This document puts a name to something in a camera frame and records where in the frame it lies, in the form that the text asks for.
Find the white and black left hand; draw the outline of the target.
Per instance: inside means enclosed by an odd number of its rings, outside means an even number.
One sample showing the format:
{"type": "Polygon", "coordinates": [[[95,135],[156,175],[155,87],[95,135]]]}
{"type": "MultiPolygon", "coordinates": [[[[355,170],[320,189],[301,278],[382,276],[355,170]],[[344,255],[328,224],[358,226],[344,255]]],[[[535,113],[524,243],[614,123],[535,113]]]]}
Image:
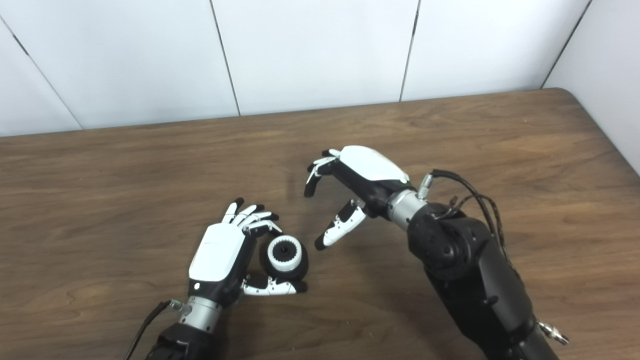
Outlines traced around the white and black left hand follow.
{"type": "Polygon", "coordinates": [[[262,203],[244,206],[236,198],[199,242],[188,269],[189,299],[224,309],[241,296],[308,292],[307,249],[278,219],[262,203]]]}

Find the white and black right hand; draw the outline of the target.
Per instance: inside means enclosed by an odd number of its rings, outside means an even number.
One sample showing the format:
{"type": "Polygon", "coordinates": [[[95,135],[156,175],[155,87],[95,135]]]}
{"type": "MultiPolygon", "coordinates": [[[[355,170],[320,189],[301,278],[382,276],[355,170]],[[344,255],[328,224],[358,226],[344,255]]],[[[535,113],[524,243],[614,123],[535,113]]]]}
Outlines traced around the white and black right hand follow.
{"type": "Polygon", "coordinates": [[[415,191],[409,176],[395,162],[367,146],[348,145],[342,150],[324,150],[322,158],[310,164],[307,171],[305,198],[314,196],[317,184],[324,176],[333,176],[356,196],[345,203],[315,240],[318,251],[333,246],[366,217],[391,221],[391,212],[395,209],[393,199],[403,192],[415,191]]]}

